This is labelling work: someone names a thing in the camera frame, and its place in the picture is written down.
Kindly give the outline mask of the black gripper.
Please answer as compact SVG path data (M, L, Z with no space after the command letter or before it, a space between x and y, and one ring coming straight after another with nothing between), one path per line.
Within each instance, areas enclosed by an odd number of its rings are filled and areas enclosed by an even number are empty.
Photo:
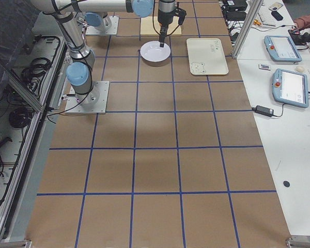
M168 26L173 22L175 10L176 10L175 1L159 0L158 22L161 24L159 34L159 44L161 48L164 47Z

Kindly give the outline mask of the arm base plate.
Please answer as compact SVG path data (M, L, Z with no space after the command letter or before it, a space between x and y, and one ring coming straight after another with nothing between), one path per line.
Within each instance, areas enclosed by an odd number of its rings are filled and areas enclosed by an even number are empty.
M109 81L93 81L93 90L84 100L85 96L76 95L73 87L70 87L69 94L72 97L67 98L66 114L105 114L107 99L109 94Z
M85 16L87 23L86 36L106 36L116 35L118 32L119 16L106 16L105 18L99 15L89 13Z

